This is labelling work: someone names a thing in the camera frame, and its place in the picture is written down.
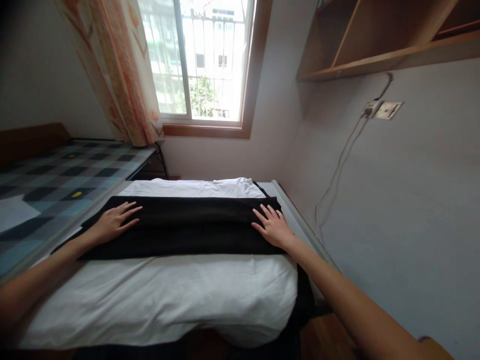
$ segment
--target black towel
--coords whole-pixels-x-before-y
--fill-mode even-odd
[[[252,227],[260,223],[252,209],[263,214],[260,204],[281,210],[276,197],[149,197],[113,196],[102,209],[82,224],[82,229],[59,245],[57,251],[97,222],[108,209],[125,202],[143,209],[127,222],[140,222],[118,238],[99,245],[80,260],[114,260],[192,254],[257,254],[285,252],[269,244]]]

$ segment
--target wooden window sill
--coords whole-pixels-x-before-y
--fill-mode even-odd
[[[186,136],[198,138],[226,138],[250,139],[252,124],[244,126],[211,126],[211,125],[184,125],[163,124],[163,133],[166,136]]]

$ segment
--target electric wire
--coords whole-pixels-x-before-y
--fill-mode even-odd
[[[392,81],[394,80],[394,76],[391,72],[386,72],[385,75],[388,76],[388,82],[386,84],[386,86],[383,88],[381,94],[379,97],[377,97],[376,99],[374,100],[380,100],[384,95],[385,93],[387,92],[387,89],[390,87],[390,84],[392,83]],[[360,137],[360,135],[362,134],[363,130],[365,129],[365,126],[367,125],[368,121],[369,121],[369,116],[370,116],[370,113],[368,113],[367,111],[364,111],[363,114],[358,118],[358,121],[356,122],[352,132],[350,133],[350,135],[348,136],[348,139],[346,140],[346,143],[340,153],[340,156],[338,158],[338,162],[337,162],[337,165],[336,165],[336,168],[335,168],[335,171],[333,172],[333,176],[331,177],[331,180],[330,180],[330,184],[328,186],[328,189],[323,193],[320,201],[315,205],[315,209],[314,209],[314,219],[315,219],[315,223],[318,225],[318,230],[319,230],[319,234],[320,234],[320,242],[323,246],[325,246],[324,244],[324,234],[322,232],[322,226],[325,225],[325,223],[327,222],[327,220],[330,218],[330,213],[332,211],[332,208],[333,208],[333,205],[335,203],[335,200],[337,199],[337,196],[338,196],[338,190],[339,190],[339,186],[340,186],[340,178],[342,176],[342,170],[343,170],[343,167],[345,165],[345,163],[347,162],[349,156],[350,156],[350,153],[352,151],[352,148],[354,147],[354,144],[355,142],[357,141],[357,139]],[[358,125],[360,124],[360,122],[362,121],[363,118],[366,118],[365,122],[363,123],[363,125],[361,126],[360,128],[360,131],[357,133],[357,135],[354,137],[353,141],[351,142],[351,145],[350,147],[348,148],[348,145],[349,145],[349,141],[350,139],[352,138],[352,136],[354,135],[355,131],[357,130],[357,127]],[[346,156],[345,158],[343,159],[343,162],[342,162],[342,157],[345,153],[345,150],[348,148],[348,151],[346,152]],[[335,182],[335,190],[333,191],[333,197],[332,197],[332,200],[329,202],[329,205],[327,207],[327,211],[326,211],[326,216],[324,218],[324,220],[322,220],[320,223],[318,221],[318,217],[317,217],[317,212],[318,212],[318,208],[319,206],[322,204],[323,200],[325,199],[325,197],[328,195],[328,193],[330,192],[330,190],[332,189],[333,187],[333,184],[334,184],[334,181],[335,181],[335,176],[337,175],[338,173],[338,177],[336,179],[336,182]]]

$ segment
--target hand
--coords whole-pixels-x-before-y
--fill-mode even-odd
[[[266,218],[255,209],[253,209],[253,212],[261,221],[264,228],[256,222],[252,222],[251,225],[270,244],[287,251],[289,245],[293,243],[296,238],[287,225],[284,215],[279,210],[275,211],[270,205],[268,205],[268,208],[263,205],[260,205],[260,207],[265,213]]]
[[[136,218],[121,226],[132,214],[143,208],[143,206],[139,206],[130,209],[136,203],[136,201],[130,203],[125,202],[120,206],[105,211],[98,221],[81,235],[80,238],[91,246],[97,246],[115,239],[140,221]]]

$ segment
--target wall shelf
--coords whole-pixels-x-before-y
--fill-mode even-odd
[[[476,57],[478,0],[331,0],[315,14],[297,80],[326,81]]]

